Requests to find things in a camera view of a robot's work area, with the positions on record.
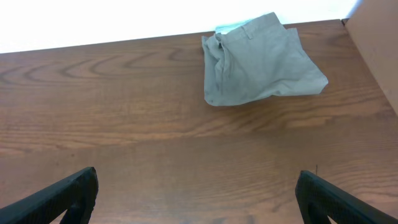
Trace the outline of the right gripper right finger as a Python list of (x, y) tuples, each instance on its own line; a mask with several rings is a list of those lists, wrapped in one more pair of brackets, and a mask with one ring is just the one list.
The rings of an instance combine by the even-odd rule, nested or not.
[(295, 196), (304, 224), (397, 224), (397, 219), (341, 190), (310, 171), (300, 172)]

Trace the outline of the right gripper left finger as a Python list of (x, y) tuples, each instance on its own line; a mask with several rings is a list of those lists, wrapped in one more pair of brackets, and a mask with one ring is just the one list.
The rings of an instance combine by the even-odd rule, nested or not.
[(84, 168), (1, 209), (1, 223), (88, 223), (99, 185), (94, 167)]

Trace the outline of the khaki green shorts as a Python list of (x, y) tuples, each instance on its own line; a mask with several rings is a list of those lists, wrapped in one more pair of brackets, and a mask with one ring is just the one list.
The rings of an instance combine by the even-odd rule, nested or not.
[(304, 51), (297, 29), (271, 12), (227, 33), (201, 38), (204, 99), (237, 106), (270, 96), (317, 95), (327, 77)]

